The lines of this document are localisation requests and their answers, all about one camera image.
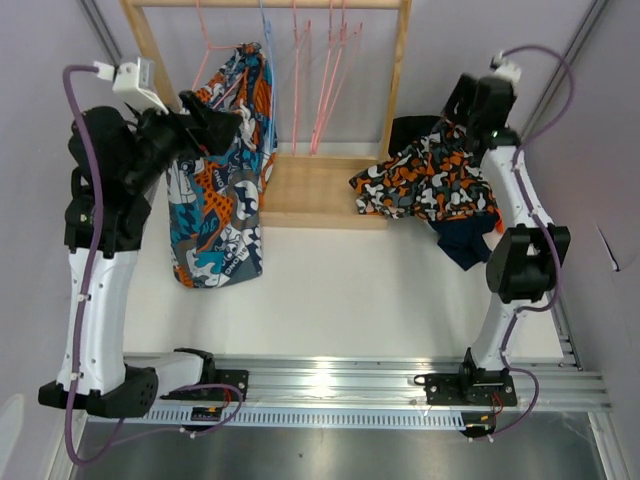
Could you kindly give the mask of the orange grey camouflage shorts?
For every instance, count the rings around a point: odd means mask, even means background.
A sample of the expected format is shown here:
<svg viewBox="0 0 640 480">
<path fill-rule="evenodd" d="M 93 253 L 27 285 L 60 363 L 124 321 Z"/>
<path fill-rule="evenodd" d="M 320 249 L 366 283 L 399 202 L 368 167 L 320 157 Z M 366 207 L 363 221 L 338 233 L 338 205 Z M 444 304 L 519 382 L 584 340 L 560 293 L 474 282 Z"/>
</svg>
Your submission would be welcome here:
<svg viewBox="0 0 640 480">
<path fill-rule="evenodd" d="M 430 132 L 349 180 L 358 212 L 427 222 L 487 216 L 499 223 L 491 185 L 466 144 L 463 126 L 439 118 Z"/>
</svg>

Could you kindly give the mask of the navy blue shorts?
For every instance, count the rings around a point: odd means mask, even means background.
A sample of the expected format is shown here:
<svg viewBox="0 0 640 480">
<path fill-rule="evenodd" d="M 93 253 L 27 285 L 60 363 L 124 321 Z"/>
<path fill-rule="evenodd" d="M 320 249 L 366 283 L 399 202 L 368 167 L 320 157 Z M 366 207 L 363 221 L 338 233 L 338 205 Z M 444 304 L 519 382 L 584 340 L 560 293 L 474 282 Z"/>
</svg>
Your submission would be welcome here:
<svg viewBox="0 0 640 480">
<path fill-rule="evenodd" d="M 498 217 L 483 214 L 457 220 L 430 222 L 438 235 L 437 245 L 464 271 L 479 263 L 486 263 L 492 251 L 484 235 L 494 230 Z"/>
</svg>

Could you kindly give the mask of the black shorts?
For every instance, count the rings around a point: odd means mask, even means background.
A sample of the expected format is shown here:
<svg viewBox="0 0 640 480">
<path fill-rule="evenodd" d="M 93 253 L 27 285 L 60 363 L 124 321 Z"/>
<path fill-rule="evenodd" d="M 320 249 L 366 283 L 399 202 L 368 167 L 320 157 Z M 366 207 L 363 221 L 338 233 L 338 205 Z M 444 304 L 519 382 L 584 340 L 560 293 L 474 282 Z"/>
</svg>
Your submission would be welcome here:
<svg viewBox="0 0 640 480">
<path fill-rule="evenodd" d="M 388 146 L 390 159 L 408 157 L 427 161 L 446 144 L 445 134 L 453 123 L 445 116 L 418 115 L 395 118 Z"/>
</svg>

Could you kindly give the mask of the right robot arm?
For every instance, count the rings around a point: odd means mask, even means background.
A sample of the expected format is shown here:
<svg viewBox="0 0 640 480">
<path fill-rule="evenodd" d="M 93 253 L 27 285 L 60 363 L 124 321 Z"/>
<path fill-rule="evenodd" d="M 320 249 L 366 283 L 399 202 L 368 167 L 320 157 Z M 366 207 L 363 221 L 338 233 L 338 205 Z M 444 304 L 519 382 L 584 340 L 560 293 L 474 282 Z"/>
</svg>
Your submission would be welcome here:
<svg viewBox="0 0 640 480">
<path fill-rule="evenodd" d="M 541 311 L 539 301 L 559 285 L 571 241 L 542 207 L 525 165 L 519 135 L 507 125 L 516 100 L 516 81 L 492 73 L 460 76 L 444 112 L 465 127 L 467 150 L 491 185 L 505 231 L 486 265 L 492 293 L 481 331 L 455 374 L 426 378 L 429 396 L 460 405 L 488 405 L 499 394 L 505 405 L 517 400 L 508 364 L 517 323 Z"/>
</svg>

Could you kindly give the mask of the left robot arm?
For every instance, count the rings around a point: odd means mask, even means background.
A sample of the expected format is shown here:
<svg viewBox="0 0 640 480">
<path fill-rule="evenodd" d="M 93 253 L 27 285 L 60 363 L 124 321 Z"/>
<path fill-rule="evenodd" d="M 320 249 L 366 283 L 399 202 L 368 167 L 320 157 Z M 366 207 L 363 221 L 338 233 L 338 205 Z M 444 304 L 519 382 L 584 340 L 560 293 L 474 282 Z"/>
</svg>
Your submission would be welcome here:
<svg viewBox="0 0 640 480">
<path fill-rule="evenodd" d="M 180 387 L 197 400 L 216 390 L 208 353 L 179 349 L 149 366 L 128 364 L 123 355 L 129 285 L 152 210 L 149 192 L 173 161 L 226 152 L 241 123 L 191 91 L 180 98 L 183 113 L 148 108 L 130 122 L 114 107 L 97 106 L 72 123 L 68 149 L 77 166 L 64 232 L 72 286 L 69 329 L 57 377 L 38 390 L 43 406 L 139 418 L 157 397 Z"/>
</svg>

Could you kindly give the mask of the blue wire hanger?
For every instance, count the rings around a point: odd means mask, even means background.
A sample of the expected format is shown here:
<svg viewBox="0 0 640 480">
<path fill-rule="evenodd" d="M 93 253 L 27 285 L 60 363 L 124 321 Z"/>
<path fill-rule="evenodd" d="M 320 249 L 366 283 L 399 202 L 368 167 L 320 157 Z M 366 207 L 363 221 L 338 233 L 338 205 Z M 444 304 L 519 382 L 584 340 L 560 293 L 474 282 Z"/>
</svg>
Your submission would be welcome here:
<svg viewBox="0 0 640 480">
<path fill-rule="evenodd" d="M 271 93 L 270 93 L 270 109 L 269 109 L 269 118 L 270 124 L 268 127 L 268 136 L 267 136 L 267 157 L 270 158 L 274 151 L 277 149 L 276 145 L 276 110 L 277 110 L 277 88 L 276 88 L 276 73 L 274 70 L 274 42 L 273 42 L 273 31 L 272 24 L 266 15 L 266 6 L 265 1 L 259 1 L 259 9 L 261 14 L 262 26 L 263 26 L 263 34 L 266 43 L 266 52 L 267 52 L 267 62 L 268 62 L 268 73 L 270 79 Z"/>
</svg>

